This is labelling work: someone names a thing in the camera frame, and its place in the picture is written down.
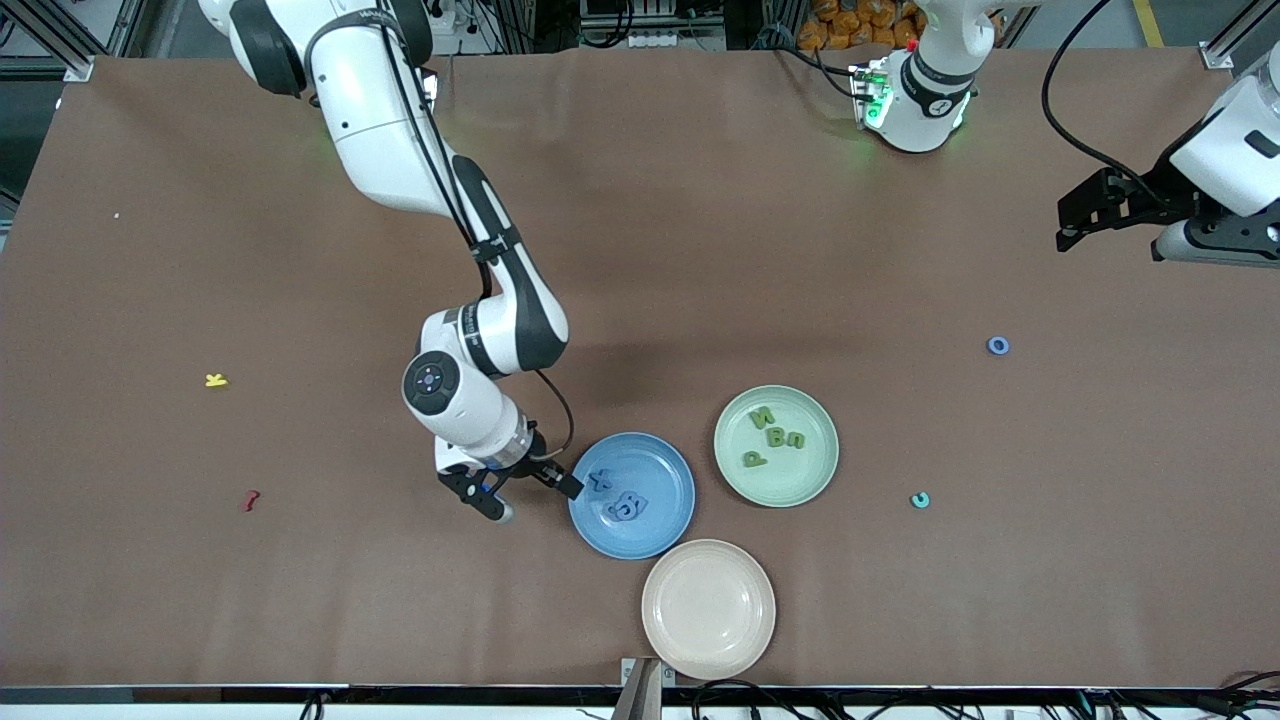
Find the brown paper table cover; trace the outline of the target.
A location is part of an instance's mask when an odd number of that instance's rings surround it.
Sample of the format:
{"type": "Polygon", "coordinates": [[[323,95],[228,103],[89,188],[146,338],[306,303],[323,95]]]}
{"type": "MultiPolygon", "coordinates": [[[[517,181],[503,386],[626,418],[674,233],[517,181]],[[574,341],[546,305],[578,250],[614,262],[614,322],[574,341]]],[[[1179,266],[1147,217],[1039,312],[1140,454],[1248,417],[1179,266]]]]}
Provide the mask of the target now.
{"type": "MultiPolygon", "coordinates": [[[[1057,252],[1094,164],[1041,118],[1047,60],[992,55],[919,156],[768,53],[442,68],[443,135],[570,318],[567,464],[625,430],[684,454],[689,536],[776,588],[759,684],[1280,669],[1280,272],[1153,263],[1149,227],[1057,252]],[[716,464],[758,386],[835,421],[803,505],[716,464]]],[[[648,565],[534,480],[507,524],[463,506],[401,397],[477,290],[453,222],[366,200],[234,61],[67,86],[0,252],[0,684],[616,682],[648,565]]]]}

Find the beige plate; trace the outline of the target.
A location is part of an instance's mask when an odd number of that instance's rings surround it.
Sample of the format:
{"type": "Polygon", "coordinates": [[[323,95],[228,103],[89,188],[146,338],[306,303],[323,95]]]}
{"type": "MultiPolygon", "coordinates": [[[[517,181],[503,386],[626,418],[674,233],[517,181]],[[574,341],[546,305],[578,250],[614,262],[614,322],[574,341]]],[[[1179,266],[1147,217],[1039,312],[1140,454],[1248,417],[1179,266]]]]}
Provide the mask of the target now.
{"type": "Polygon", "coordinates": [[[664,553],[641,598],[650,647],[677,674],[716,682],[736,678],[767,651],[776,625],[774,589],[745,550],[691,539],[664,553]]]}

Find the blue plate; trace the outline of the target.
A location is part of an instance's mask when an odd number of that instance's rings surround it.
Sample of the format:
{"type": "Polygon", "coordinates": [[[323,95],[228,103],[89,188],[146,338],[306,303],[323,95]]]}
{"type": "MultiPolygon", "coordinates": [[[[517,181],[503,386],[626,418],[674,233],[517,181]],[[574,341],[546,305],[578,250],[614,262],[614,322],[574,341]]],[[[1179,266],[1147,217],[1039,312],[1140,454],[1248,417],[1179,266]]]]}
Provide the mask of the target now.
{"type": "Polygon", "coordinates": [[[568,502],[579,536],[596,552],[635,561],[654,557],[676,544],[689,528],[696,505],[696,484],[684,455],[660,437],[641,432],[608,436],[579,459],[573,475],[584,489],[568,502]],[[593,492],[588,475],[612,473],[614,487],[593,492]],[[611,521],[604,507],[632,491],[648,505],[632,521],[611,521]]]}

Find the green plate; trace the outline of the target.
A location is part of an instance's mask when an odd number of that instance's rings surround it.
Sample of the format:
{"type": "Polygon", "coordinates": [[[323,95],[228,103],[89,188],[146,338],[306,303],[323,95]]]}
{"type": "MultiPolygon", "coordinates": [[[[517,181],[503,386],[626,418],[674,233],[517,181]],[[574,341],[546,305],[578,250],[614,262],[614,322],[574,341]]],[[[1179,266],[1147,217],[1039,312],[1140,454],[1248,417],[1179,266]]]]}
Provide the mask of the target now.
{"type": "Polygon", "coordinates": [[[788,509],[815,498],[832,482],[838,465],[838,434],[826,409],[810,395],[790,386],[758,386],[733,397],[721,411],[713,432],[716,464],[727,484],[742,498],[769,509],[788,509]],[[806,437],[804,448],[771,448],[749,413],[771,407],[787,432],[806,437]],[[745,468],[746,451],[764,454],[769,462],[745,468]]]}

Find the aluminium frame rail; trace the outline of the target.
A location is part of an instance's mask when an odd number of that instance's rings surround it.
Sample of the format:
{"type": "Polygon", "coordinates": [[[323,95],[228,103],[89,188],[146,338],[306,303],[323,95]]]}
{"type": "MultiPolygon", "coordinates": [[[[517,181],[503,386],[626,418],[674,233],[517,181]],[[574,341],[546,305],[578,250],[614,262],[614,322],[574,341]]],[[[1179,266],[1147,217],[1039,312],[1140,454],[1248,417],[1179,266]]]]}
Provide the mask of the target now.
{"type": "Polygon", "coordinates": [[[0,42],[0,81],[86,82],[106,49],[59,0],[0,0],[17,46],[0,42]]]}
{"type": "Polygon", "coordinates": [[[1247,0],[1239,12],[1208,41],[1199,42],[1199,54],[1208,70],[1234,70],[1234,56],[1261,27],[1280,0],[1247,0]]]}

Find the orange bag pile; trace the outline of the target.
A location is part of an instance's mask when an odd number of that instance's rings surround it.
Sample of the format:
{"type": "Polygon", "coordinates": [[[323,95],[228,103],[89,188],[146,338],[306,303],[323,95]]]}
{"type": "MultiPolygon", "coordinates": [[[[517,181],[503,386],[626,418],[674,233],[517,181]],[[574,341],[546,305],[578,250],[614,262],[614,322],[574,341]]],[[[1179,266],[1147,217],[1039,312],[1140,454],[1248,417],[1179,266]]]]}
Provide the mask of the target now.
{"type": "Polygon", "coordinates": [[[913,49],[928,26],[914,0],[812,0],[795,44],[804,53],[874,44],[913,49]]]}

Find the grey metal bracket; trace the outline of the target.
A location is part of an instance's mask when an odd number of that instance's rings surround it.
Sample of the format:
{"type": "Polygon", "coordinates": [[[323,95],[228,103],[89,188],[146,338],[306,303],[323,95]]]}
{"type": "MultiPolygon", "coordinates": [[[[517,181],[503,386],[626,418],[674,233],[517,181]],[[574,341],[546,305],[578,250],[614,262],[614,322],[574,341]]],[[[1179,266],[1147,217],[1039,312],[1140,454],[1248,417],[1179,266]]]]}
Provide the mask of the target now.
{"type": "Polygon", "coordinates": [[[611,720],[663,720],[663,691],[676,688],[676,670],[658,657],[632,657],[621,660],[621,676],[611,720]]]}

